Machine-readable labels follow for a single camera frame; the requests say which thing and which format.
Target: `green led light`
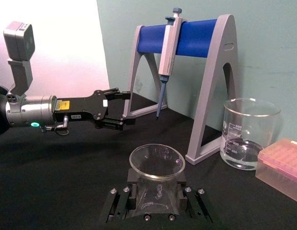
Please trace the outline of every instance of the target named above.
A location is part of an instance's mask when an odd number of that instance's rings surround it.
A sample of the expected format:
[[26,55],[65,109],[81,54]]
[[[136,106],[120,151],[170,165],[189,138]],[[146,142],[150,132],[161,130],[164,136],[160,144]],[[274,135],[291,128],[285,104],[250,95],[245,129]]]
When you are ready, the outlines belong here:
[[32,127],[39,127],[39,123],[38,123],[38,122],[32,122],[32,123],[31,123],[31,126],[32,126]]

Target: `blue roller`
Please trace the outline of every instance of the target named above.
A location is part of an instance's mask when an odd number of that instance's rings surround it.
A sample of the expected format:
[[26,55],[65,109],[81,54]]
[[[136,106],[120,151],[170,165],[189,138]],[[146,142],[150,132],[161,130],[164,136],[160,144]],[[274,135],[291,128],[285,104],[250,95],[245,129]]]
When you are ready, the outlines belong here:
[[[176,55],[206,58],[216,19],[184,22]],[[140,31],[138,52],[161,54],[166,25],[144,26]]]

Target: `pipette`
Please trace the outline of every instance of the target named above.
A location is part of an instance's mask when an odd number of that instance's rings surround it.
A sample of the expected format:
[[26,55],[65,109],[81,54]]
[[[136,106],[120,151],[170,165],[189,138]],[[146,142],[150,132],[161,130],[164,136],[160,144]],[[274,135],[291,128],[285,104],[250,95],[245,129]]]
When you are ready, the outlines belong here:
[[167,25],[164,32],[164,40],[162,45],[161,59],[159,65],[159,74],[161,81],[161,92],[158,101],[157,109],[157,120],[160,115],[162,101],[165,94],[166,83],[168,82],[169,76],[172,73],[174,64],[175,54],[177,50],[177,44],[179,39],[180,27],[184,22],[183,18],[179,17],[182,12],[180,8],[174,8],[173,17],[166,17]]

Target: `gray stand frame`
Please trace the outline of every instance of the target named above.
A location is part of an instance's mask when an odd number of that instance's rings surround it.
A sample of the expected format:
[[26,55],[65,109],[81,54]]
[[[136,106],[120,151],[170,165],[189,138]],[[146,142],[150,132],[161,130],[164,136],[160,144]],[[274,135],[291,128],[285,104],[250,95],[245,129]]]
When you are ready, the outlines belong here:
[[[161,84],[159,80],[157,65],[153,54],[143,54],[137,52],[139,34],[142,26],[138,26],[133,41],[133,56],[131,59],[131,71],[129,77],[128,89],[131,92],[130,100],[126,100],[124,116],[135,115],[136,117],[155,112],[157,105],[149,106],[140,110],[131,112],[132,91],[135,82],[135,75],[140,58],[144,55],[151,69],[157,91],[160,92]],[[205,71],[202,79],[200,96],[198,99],[196,114],[194,118],[188,153],[186,161],[195,165],[212,154],[220,150],[221,137],[202,144],[202,137],[206,125],[206,119],[209,111],[209,105],[213,96],[217,79],[224,73],[228,99],[238,97],[239,78],[238,74],[238,50],[237,50],[237,33],[234,16],[231,14],[221,15],[218,17],[214,32],[212,35],[209,52],[207,56]]]

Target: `robotic arm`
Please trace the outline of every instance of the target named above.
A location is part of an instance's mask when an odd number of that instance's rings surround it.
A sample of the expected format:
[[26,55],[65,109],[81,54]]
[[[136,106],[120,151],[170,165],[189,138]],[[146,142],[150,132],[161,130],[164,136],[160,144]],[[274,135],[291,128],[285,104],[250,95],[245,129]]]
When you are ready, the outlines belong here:
[[10,127],[40,127],[42,132],[68,134],[71,121],[91,121],[96,128],[122,130],[132,125],[135,118],[114,118],[108,114],[108,101],[130,99],[130,92],[118,88],[96,90],[89,97],[56,98],[56,96],[26,96],[32,82],[30,58],[35,44],[30,24],[12,22],[4,31],[15,84],[7,90],[0,86],[0,134]]

